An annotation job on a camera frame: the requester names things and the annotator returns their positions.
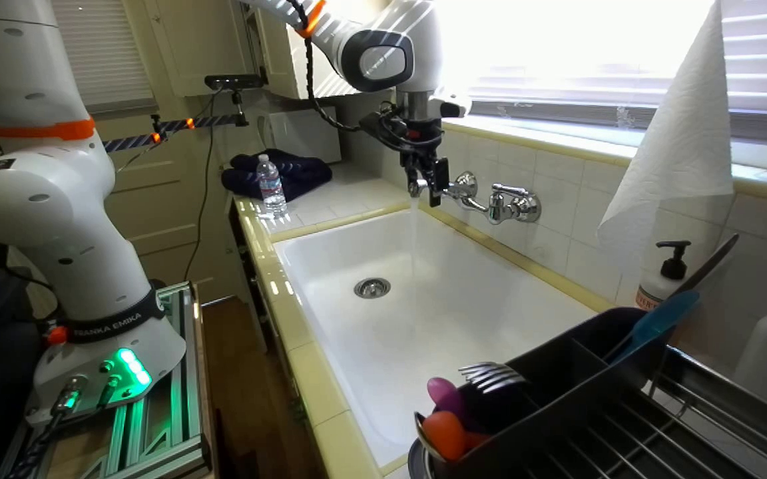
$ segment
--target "black dish rack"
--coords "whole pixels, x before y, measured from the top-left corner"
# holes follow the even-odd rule
[[[419,442],[412,479],[744,479],[767,476],[767,404],[685,351],[654,342],[604,354],[641,316],[610,310],[511,360],[528,383],[460,387],[465,427],[489,439],[457,463]]]

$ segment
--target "faucet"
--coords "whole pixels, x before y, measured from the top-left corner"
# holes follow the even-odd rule
[[[441,189],[451,199],[464,209],[489,215],[492,225],[516,218],[523,225],[536,225],[540,218],[540,199],[525,187],[492,183],[489,205],[476,199],[480,182],[471,170],[464,170],[455,183]]]

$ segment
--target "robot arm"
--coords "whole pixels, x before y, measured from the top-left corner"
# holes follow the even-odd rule
[[[368,116],[359,125],[388,149],[400,153],[407,191],[419,197],[428,187],[428,202],[440,205],[447,189],[447,161],[436,157],[441,142],[441,108],[435,100],[441,70],[436,0],[392,0],[380,17],[356,26],[335,18],[328,0],[244,0],[310,38],[333,70],[356,90],[400,94],[388,113]]]

